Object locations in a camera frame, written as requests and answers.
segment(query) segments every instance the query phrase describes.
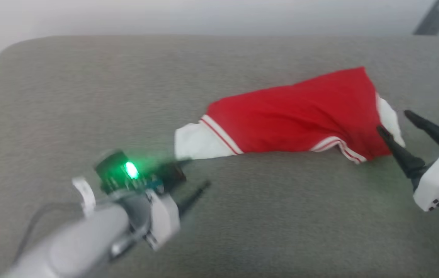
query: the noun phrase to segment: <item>red fabric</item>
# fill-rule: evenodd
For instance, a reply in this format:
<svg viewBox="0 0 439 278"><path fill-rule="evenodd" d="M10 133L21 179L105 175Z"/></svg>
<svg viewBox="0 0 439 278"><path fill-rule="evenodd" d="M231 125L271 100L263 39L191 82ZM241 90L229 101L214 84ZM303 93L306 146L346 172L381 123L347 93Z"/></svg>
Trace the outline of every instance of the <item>red fabric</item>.
<svg viewBox="0 0 439 278"><path fill-rule="evenodd" d="M290 86L226 97L210 116L244 152L308 151L336 136L371 160L390 154L379 137L376 90L363 67Z"/></svg>

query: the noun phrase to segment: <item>gray fabric surface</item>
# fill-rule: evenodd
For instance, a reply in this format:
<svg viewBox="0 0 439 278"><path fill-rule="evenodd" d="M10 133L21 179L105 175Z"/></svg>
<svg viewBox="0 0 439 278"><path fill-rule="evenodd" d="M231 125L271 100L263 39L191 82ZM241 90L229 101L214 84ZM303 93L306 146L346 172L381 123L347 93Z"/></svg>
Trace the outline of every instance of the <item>gray fabric surface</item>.
<svg viewBox="0 0 439 278"><path fill-rule="evenodd" d="M50 37L0 55L0 273L34 210L75 201L99 153L172 151L209 102L365 66L383 98L439 123L437 37ZM439 148L400 114L410 151ZM439 209L424 213L391 157L338 150L200 160L213 186L161 251L110 277L439 276ZM36 240L72 215L53 213Z"/></svg>

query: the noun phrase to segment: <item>green light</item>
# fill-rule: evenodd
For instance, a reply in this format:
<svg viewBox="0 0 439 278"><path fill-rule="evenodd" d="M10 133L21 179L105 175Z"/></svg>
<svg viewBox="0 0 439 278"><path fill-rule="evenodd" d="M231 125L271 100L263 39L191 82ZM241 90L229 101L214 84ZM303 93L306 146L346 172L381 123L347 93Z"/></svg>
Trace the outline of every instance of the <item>green light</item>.
<svg viewBox="0 0 439 278"><path fill-rule="evenodd" d="M125 163L125 171L130 178L137 178L139 176L139 171L137 171L137 167L135 167L135 165L133 165L133 163L130 161Z"/></svg>

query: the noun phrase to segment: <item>white fabric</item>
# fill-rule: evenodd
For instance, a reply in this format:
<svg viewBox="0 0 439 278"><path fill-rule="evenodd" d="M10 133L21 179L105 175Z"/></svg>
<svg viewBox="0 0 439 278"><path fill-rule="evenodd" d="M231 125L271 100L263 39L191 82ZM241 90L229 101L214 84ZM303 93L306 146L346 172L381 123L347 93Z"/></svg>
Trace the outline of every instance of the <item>white fabric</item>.
<svg viewBox="0 0 439 278"><path fill-rule="evenodd" d="M403 141L402 138L396 112L391 108L388 102L380 98L378 95L376 102L379 119L382 125L393 135L393 138L398 144L400 144L400 146L405 147L405 141ZM214 131L202 122L199 122L198 124L188 124L175 130L175 158L177 160L205 159L230 155L235 155L235 153L217 134L214 133ZM355 162L352 158L347 155L345 156Z"/></svg>

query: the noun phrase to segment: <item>folded garment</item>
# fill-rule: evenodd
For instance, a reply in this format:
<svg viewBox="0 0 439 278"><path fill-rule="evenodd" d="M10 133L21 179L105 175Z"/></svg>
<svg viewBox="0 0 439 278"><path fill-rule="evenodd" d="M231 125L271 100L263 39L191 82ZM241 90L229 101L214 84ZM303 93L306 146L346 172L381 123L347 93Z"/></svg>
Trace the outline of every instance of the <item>folded garment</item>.
<svg viewBox="0 0 439 278"><path fill-rule="evenodd" d="M338 146L349 160L361 163L390 154L378 125L405 146L396 112L379 97L365 69L347 69L211 103L198 124L175 131L175 156L320 152Z"/></svg>

